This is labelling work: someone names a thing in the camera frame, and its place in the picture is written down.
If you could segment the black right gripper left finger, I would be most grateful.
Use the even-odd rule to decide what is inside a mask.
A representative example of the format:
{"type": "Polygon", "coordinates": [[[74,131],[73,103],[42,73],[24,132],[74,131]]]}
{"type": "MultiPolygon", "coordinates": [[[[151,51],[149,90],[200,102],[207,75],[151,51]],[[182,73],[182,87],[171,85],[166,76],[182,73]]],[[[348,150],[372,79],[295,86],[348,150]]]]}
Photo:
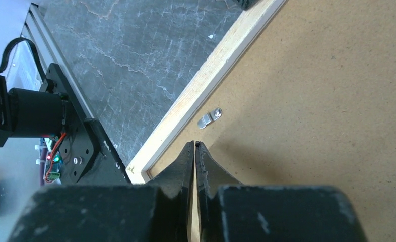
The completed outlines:
{"type": "Polygon", "coordinates": [[[143,185],[37,191],[9,241],[188,241],[194,142],[143,185]]]}

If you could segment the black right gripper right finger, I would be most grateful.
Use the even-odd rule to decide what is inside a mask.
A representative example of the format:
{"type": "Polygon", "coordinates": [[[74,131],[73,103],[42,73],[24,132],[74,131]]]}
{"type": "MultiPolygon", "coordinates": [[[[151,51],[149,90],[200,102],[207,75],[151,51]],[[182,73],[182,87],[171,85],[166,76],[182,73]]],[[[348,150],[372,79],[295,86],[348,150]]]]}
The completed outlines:
{"type": "Polygon", "coordinates": [[[201,241],[367,241],[332,186],[244,185],[195,144],[201,241]]]}

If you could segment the white wooden picture frame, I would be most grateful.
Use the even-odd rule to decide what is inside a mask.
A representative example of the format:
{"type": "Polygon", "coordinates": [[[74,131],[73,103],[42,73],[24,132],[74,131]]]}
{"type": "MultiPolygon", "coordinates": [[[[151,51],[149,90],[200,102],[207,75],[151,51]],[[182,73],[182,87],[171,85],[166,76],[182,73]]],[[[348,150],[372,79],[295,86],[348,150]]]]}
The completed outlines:
{"type": "Polygon", "coordinates": [[[239,15],[125,169],[132,184],[144,184],[151,180],[148,170],[284,3],[283,0],[258,1],[239,15]]]}

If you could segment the brown backing board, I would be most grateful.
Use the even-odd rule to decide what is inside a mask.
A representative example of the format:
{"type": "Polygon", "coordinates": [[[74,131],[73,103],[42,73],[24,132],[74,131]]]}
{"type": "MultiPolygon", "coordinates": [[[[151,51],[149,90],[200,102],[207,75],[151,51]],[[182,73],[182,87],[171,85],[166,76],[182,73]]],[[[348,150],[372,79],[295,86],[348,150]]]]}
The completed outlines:
{"type": "Polygon", "coordinates": [[[245,184],[337,186],[396,241],[396,1],[287,1],[150,174],[191,140],[245,184]]]}

